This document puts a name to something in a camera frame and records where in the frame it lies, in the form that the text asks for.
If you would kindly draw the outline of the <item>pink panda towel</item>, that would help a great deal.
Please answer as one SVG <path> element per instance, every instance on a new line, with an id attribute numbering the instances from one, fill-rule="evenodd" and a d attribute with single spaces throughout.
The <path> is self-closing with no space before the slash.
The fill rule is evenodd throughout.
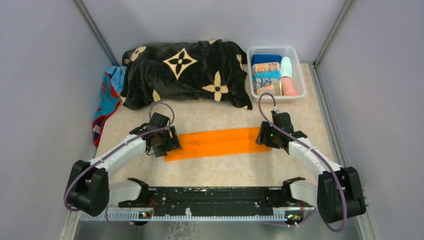
<path id="1" fill-rule="evenodd" d="M 282 77 L 281 78 L 281 91 L 284 96 L 297 96 L 298 93 L 294 88 L 293 80 L 288 77 Z"/>

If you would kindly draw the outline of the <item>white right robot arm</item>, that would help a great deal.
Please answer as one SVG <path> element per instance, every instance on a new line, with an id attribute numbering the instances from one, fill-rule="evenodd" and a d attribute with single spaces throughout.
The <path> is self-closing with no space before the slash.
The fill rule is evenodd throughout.
<path id="1" fill-rule="evenodd" d="M 289 113 L 272 110 L 272 123 L 263 121 L 256 142 L 281 149 L 313 175 L 316 183 L 303 177 L 284 182 L 281 199 L 287 206 L 303 201 L 316 207 L 327 224 L 366 213 L 361 179 L 354 167 L 343 167 L 320 152 L 302 131 L 295 131 Z"/>

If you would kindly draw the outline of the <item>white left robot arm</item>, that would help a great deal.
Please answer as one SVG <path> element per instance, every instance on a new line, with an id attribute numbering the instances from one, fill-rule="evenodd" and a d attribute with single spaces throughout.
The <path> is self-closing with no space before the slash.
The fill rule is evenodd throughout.
<path id="1" fill-rule="evenodd" d="M 131 201 L 138 207 L 149 203 L 148 184 L 136 178 L 110 183 L 110 179 L 135 157 L 153 151 L 156 157 L 181 147 L 174 117 L 153 113 L 149 122 L 129 132 L 115 147 L 89 161 L 78 160 L 71 168 L 63 196 L 70 211 L 96 217 L 107 207 Z"/>

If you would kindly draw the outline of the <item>orange green rolled towel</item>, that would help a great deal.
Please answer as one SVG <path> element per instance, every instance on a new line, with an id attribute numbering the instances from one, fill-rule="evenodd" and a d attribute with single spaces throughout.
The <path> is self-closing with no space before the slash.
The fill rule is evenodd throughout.
<path id="1" fill-rule="evenodd" d="M 282 96 L 283 92 L 282 92 L 281 83 L 276 82 L 276 83 L 273 83 L 273 84 L 268 85 L 268 86 L 260 87 L 256 90 L 256 94 L 258 96 L 260 96 L 264 93 L 271 94 L 272 96 Z"/>

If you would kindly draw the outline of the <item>grey patterned rolled towel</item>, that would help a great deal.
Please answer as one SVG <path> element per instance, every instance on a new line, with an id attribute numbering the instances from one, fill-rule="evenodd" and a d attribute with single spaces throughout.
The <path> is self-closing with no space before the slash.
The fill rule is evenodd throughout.
<path id="1" fill-rule="evenodd" d="M 254 89 L 256 90 L 256 89 L 267 87 L 267 86 L 277 84 L 280 82 L 281 82 L 280 78 L 259 77 L 259 78 L 255 78 L 252 83 L 253 83 Z"/>

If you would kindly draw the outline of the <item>light blue rolled towel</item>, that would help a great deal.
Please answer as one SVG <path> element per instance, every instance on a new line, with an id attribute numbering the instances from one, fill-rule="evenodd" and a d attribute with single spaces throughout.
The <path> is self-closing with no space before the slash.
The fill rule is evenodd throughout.
<path id="1" fill-rule="evenodd" d="M 270 78 L 270 79 L 280 79 L 281 78 L 281 72 L 280 71 L 265 71 L 265 72 L 258 72 L 254 73 L 252 75 L 253 79 L 257 78 Z"/>

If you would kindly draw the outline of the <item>white plastic basket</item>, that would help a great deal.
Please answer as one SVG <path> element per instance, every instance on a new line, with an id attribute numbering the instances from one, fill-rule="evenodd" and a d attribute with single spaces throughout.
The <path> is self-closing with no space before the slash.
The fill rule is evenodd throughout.
<path id="1" fill-rule="evenodd" d="M 251 46 L 247 49 L 250 92 L 255 101 L 264 93 L 279 103 L 306 96 L 297 51 L 292 46 Z"/>

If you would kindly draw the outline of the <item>beige orange rolled towel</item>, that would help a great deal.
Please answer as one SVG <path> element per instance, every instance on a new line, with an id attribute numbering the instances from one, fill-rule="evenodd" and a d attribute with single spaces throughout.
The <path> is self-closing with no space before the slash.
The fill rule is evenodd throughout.
<path id="1" fill-rule="evenodd" d="M 251 70 L 254 74 L 279 71 L 280 70 L 280 63 L 277 62 L 277 61 L 255 63 L 255 64 L 252 65 Z"/>

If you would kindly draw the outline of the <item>red blue patterned towel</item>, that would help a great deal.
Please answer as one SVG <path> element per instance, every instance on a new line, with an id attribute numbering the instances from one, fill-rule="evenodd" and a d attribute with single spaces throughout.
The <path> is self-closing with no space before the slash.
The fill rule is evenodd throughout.
<path id="1" fill-rule="evenodd" d="M 120 93 L 123 90 L 126 66 L 106 68 L 100 86 L 101 103 L 92 121 L 92 139 L 95 147 L 99 146 L 106 120 L 120 105 Z"/>

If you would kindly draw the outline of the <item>mint white rolled towel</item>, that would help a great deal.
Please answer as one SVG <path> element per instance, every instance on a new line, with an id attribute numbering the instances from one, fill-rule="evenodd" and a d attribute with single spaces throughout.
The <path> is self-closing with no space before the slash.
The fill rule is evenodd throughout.
<path id="1" fill-rule="evenodd" d="M 292 61 L 288 56 L 284 56 L 280 61 L 280 77 L 281 78 L 293 78 L 293 66 Z"/>

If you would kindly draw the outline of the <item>dark blue rolled towel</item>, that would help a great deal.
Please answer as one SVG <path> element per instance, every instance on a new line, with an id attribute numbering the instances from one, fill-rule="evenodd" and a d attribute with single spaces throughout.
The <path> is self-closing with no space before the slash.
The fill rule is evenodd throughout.
<path id="1" fill-rule="evenodd" d="M 282 58 L 281 55 L 277 54 L 254 54 L 251 58 L 251 64 L 280 63 Z"/>

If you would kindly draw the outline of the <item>black floral blanket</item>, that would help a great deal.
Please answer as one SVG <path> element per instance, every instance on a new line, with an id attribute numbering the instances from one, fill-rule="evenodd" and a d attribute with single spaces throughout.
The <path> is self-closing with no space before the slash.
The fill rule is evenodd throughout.
<path id="1" fill-rule="evenodd" d="M 247 55 L 232 41 L 148 43 L 126 51 L 121 96 L 139 110 L 162 99 L 212 100 L 252 110 Z"/>

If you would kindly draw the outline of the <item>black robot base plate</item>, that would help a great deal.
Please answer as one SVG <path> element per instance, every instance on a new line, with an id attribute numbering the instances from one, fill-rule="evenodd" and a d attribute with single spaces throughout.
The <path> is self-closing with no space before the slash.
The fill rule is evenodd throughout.
<path id="1" fill-rule="evenodd" d="M 307 203 L 290 198 L 282 187 L 149 187 L 120 208 L 147 208 L 155 217 L 270 217 L 276 209 L 300 211 Z"/>

